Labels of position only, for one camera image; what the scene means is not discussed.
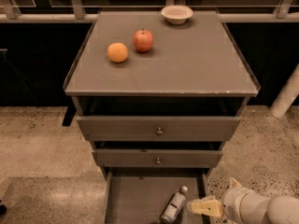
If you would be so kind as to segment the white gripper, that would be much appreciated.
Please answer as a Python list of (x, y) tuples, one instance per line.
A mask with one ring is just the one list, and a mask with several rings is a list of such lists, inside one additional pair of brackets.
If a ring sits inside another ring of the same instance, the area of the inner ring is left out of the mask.
[(193, 214), (209, 217), (221, 217), (224, 210), (224, 214), (237, 224), (253, 224), (254, 218), (249, 215), (249, 210), (242, 204), (244, 198), (253, 193), (253, 190), (241, 187), (241, 184), (233, 177), (230, 178), (229, 187), (223, 193), (221, 202), (215, 196), (206, 196), (203, 199), (189, 201), (188, 210)]

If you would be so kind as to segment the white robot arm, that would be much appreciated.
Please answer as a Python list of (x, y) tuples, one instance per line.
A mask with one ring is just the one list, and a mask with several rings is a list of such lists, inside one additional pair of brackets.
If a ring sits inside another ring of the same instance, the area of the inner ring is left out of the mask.
[(221, 200), (206, 196), (187, 203), (195, 215), (226, 215), (236, 224), (299, 224), (299, 200), (291, 196), (265, 197), (243, 187), (234, 178)]

